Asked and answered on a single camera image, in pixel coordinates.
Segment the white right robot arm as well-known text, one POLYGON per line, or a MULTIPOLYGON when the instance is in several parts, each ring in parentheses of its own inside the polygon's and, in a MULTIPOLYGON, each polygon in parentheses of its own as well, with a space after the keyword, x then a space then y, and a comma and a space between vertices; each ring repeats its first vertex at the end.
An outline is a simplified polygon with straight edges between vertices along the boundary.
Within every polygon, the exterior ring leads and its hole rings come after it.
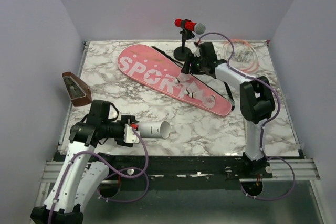
POLYGON ((247 126, 244 156, 249 159, 242 163, 241 171, 246 177, 255 177, 261 169, 257 161, 265 158, 265 126, 275 110, 273 89, 266 77, 250 76, 233 67, 228 60, 218 59, 211 42, 196 42, 195 46, 195 52, 187 54, 181 72, 211 76, 239 92, 240 112, 247 126))

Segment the white shuttlecock tube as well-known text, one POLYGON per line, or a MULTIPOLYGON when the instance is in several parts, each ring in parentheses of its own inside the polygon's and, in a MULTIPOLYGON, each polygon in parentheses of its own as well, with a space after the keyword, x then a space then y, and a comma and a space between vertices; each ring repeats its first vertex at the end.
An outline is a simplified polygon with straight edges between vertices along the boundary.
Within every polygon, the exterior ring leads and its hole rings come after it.
POLYGON ((139 122, 137 126, 142 138, 167 139, 171 132, 171 126, 167 121, 139 122))

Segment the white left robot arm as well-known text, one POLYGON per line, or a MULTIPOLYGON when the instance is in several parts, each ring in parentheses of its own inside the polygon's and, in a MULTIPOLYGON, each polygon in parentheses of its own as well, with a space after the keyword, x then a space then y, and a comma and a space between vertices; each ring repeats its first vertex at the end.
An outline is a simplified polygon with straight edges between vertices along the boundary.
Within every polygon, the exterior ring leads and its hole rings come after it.
POLYGON ((82 223, 87 201, 103 179, 116 175, 115 164, 97 156, 94 163, 97 172, 92 179, 84 175, 84 170, 100 140, 113 138, 120 145, 131 147, 134 115, 117 115, 109 118, 114 104, 103 100, 93 100, 90 111, 70 129, 70 143, 60 173, 54 187, 43 205, 34 207, 30 217, 34 223, 82 223))

